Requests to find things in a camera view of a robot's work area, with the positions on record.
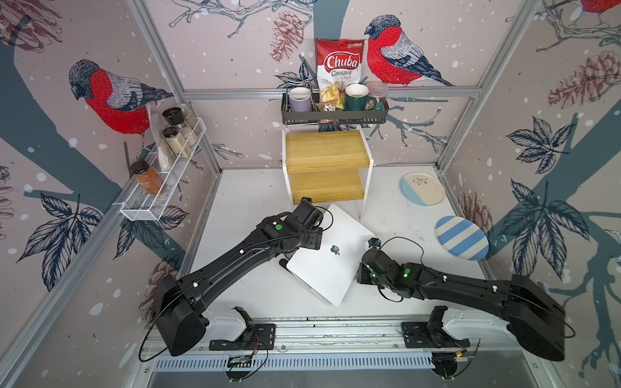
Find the silver laptop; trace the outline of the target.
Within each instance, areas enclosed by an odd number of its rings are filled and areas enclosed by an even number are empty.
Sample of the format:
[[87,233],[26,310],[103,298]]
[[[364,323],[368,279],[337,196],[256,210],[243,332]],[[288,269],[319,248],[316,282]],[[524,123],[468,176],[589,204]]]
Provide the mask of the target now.
[[338,307],[354,281],[374,234],[338,205],[328,207],[319,250],[299,249],[286,269],[325,303]]

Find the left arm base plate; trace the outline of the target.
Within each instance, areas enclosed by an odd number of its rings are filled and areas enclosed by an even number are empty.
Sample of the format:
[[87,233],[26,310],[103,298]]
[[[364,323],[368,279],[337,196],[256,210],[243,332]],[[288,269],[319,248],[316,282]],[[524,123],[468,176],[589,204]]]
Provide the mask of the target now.
[[210,351],[253,350],[260,346],[273,350],[277,325],[256,323],[242,307],[208,312],[206,336]]

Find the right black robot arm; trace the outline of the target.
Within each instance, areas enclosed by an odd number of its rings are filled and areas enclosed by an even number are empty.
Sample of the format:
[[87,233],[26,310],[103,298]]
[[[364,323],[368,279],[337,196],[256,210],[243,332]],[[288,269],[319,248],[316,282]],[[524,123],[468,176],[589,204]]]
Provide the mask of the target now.
[[528,277],[490,281],[457,276],[423,264],[398,264],[372,247],[362,256],[356,281],[389,289],[402,298],[482,310],[506,321],[509,332],[528,352],[548,361],[565,359],[565,309]]

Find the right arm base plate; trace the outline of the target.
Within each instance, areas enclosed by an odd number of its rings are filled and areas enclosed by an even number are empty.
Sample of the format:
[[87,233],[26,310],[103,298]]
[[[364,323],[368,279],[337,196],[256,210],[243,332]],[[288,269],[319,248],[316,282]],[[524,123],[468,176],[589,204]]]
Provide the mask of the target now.
[[446,306],[436,306],[427,322],[401,323],[402,336],[407,349],[466,349],[471,343],[468,339],[455,339],[444,330],[443,317]]

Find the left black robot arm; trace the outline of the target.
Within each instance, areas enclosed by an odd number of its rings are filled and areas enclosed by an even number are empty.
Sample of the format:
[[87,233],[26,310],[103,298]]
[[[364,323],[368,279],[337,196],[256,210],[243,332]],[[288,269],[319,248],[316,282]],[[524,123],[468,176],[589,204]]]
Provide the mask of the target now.
[[152,310],[157,328],[173,357],[204,337],[208,307],[236,281],[271,259],[300,248],[319,250],[323,213],[304,198],[292,212],[264,218],[242,242],[205,267],[176,280],[165,276],[155,287]]

